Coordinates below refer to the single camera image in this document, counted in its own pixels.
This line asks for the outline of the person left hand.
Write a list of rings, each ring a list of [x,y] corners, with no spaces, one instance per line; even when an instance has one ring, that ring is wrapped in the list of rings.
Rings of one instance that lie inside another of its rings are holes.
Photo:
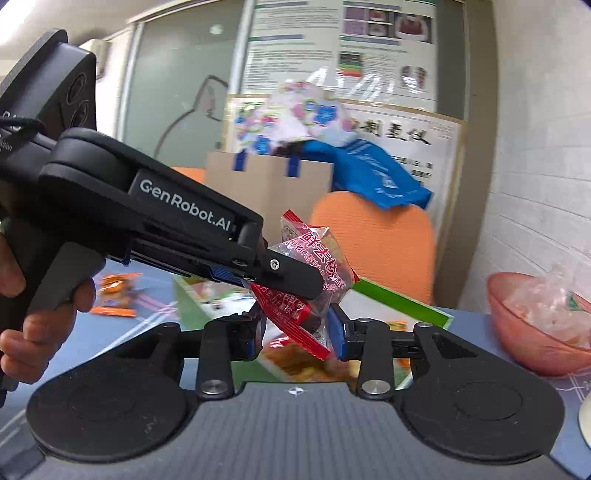
[[[82,282],[68,303],[55,310],[39,310],[24,319],[23,331],[1,334],[1,369],[18,382],[33,384],[70,336],[78,312],[92,309],[96,298],[92,279]]]

